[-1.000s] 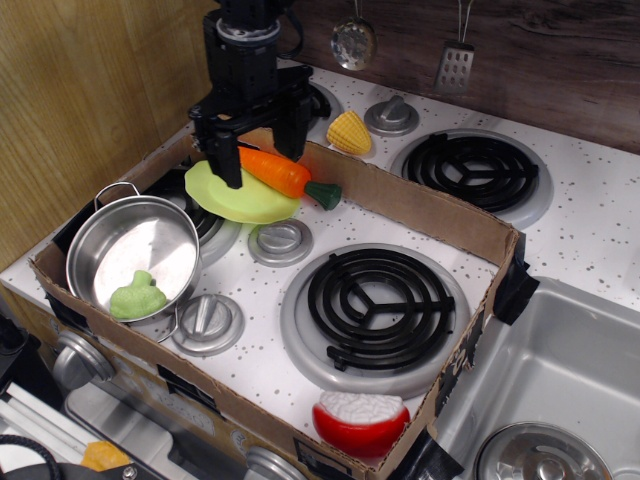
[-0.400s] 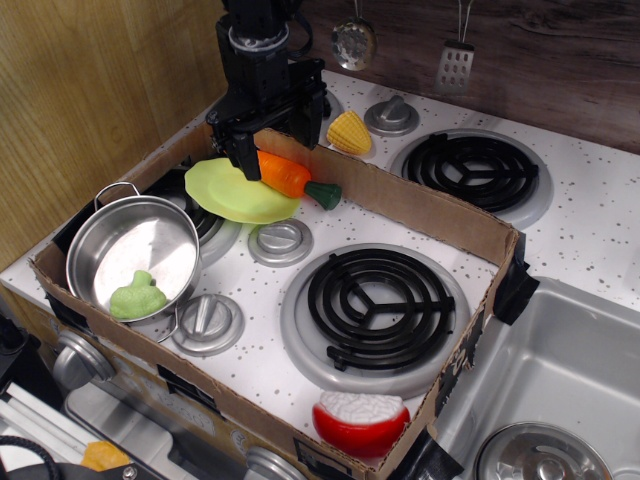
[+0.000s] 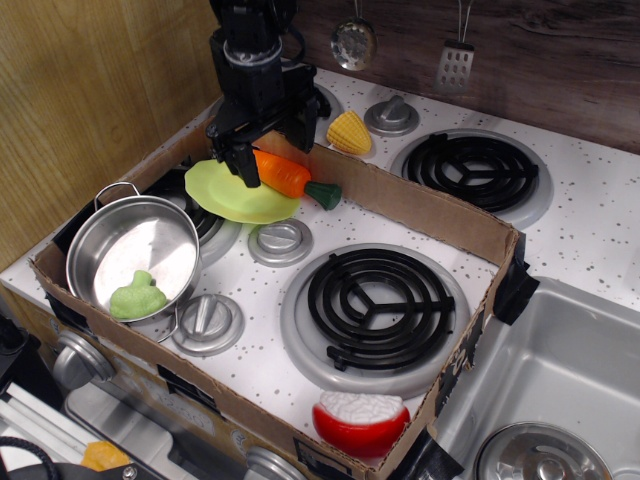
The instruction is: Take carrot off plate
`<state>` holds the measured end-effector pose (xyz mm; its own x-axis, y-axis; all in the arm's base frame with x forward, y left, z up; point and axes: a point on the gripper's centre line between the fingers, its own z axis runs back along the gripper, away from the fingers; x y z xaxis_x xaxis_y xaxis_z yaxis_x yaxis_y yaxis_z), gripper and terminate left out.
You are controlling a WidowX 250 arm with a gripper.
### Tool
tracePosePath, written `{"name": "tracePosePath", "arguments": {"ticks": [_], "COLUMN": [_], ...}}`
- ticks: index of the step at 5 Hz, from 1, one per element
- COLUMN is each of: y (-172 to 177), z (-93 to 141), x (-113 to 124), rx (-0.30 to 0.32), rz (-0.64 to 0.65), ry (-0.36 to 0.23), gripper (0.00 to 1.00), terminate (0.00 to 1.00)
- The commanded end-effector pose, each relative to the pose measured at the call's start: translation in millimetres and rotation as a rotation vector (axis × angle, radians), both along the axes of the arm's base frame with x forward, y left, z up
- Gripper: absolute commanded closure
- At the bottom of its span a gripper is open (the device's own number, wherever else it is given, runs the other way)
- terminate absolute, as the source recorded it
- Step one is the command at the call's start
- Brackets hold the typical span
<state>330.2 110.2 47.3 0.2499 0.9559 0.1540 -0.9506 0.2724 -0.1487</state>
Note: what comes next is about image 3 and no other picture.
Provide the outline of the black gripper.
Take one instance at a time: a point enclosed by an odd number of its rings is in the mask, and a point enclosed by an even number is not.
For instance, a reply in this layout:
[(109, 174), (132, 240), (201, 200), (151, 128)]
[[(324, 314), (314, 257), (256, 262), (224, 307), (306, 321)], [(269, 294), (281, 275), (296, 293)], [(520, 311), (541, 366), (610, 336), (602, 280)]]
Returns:
[(318, 106), (317, 69), (299, 63), (285, 66), (282, 43), (259, 56), (233, 57), (221, 30), (210, 38), (210, 47), (222, 104), (206, 127), (212, 157), (227, 165), (248, 188), (261, 185), (253, 146), (272, 130), (281, 132), (298, 150), (309, 153), (315, 144)]

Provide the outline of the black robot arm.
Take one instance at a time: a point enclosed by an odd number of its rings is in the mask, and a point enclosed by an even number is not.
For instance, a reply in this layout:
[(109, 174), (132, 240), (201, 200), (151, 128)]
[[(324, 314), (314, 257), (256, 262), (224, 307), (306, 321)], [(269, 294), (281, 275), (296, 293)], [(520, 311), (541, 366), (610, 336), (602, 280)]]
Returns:
[(249, 188), (261, 185), (253, 143), (277, 130), (307, 153), (318, 118), (316, 68), (293, 26), (295, 1), (212, 1), (209, 44), (222, 103), (206, 128), (213, 157)]

